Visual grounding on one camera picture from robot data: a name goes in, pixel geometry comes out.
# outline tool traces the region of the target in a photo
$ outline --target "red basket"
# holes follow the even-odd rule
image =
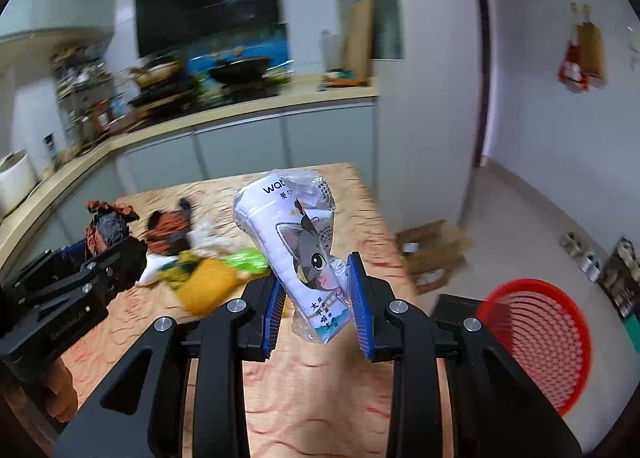
[[[476,317],[556,411],[569,412],[591,369],[589,329],[574,301],[548,282],[518,279],[496,288]]]

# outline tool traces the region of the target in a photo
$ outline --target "baseboard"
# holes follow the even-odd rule
[[[584,246],[587,246],[593,250],[597,258],[601,261],[605,261],[609,253],[604,250],[594,239],[589,235],[584,228],[582,228],[571,216],[569,216],[564,210],[558,207],[554,202],[547,198],[535,187],[524,181],[520,176],[511,172],[503,165],[500,165],[497,161],[488,158],[486,160],[486,169],[491,171],[495,176],[502,181],[513,187],[524,199],[533,203],[535,206],[540,207],[561,225],[564,226],[565,231],[574,232],[576,237],[581,240]]]

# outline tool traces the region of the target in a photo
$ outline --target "table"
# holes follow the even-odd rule
[[[352,251],[359,251],[369,275],[385,279],[396,297],[413,302],[413,284],[356,170],[348,164],[315,169],[329,182],[337,204],[332,254],[346,259]],[[194,222],[211,217],[222,225],[225,234],[250,247],[253,242],[232,220],[232,201],[236,191],[258,176],[186,184],[127,196],[119,202],[132,205],[140,215],[140,221],[130,225],[135,236],[143,234],[146,219],[154,210],[174,210],[178,199],[187,197],[195,206]],[[237,289],[229,298],[241,294],[242,289]],[[119,294],[109,305],[109,312],[106,320],[63,356],[74,376],[80,404],[156,317],[171,316],[178,322],[194,318],[162,284],[133,287]],[[392,365],[371,364],[364,359],[352,323],[327,345],[305,343],[291,331],[291,312],[291,308],[286,309],[271,359],[264,364],[244,363],[252,457],[384,456]],[[185,457],[191,457],[196,368],[193,361],[183,435]],[[439,371],[442,376],[444,367],[440,365]],[[448,394],[441,396],[448,409]],[[444,432],[450,434],[446,422]]]

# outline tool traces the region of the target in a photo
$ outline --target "countertop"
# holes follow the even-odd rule
[[[329,182],[337,210],[332,254],[346,258],[357,250],[369,275],[387,280],[396,297],[415,302],[414,287],[402,267],[376,202],[349,164],[316,168]],[[186,184],[119,200],[132,205],[140,221],[136,236],[152,211],[173,209],[180,197],[195,205],[194,221],[211,217],[224,234],[248,247],[251,239],[232,220],[235,192],[257,175]],[[242,288],[228,298],[240,297]],[[285,308],[276,349],[265,363],[243,364],[244,398],[249,444],[254,457],[383,456],[391,408],[393,365],[371,364],[358,348],[352,323],[327,345],[306,343],[291,331],[290,307]],[[111,366],[160,316],[178,322],[193,319],[165,285],[134,287],[109,305],[109,316],[63,356],[82,404]],[[195,364],[191,366],[183,435],[185,457],[191,457]],[[440,383],[446,412],[449,395]],[[444,417],[450,439],[450,418]],[[452,456],[446,446],[444,456]]]
[[[282,107],[325,104],[353,98],[376,98],[379,95],[375,79],[372,79],[370,86],[364,88],[318,91],[320,79],[321,75],[297,76],[292,83],[282,86],[278,96],[218,107],[149,126],[134,133],[113,136],[87,154],[71,160],[49,180],[36,188],[31,196],[0,223],[0,268],[14,251],[21,238],[54,200],[76,179],[111,152],[119,151],[157,136],[216,120],[241,117],[254,112]]]

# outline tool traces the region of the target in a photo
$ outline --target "doorway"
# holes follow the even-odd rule
[[[481,27],[481,98],[476,132],[476,149],[474,167],[482,167],[484,159],[484,143],[486,140],[487,121],[489,117],[489,100],[491,93],[491,18],[489,0],[478,0]]]

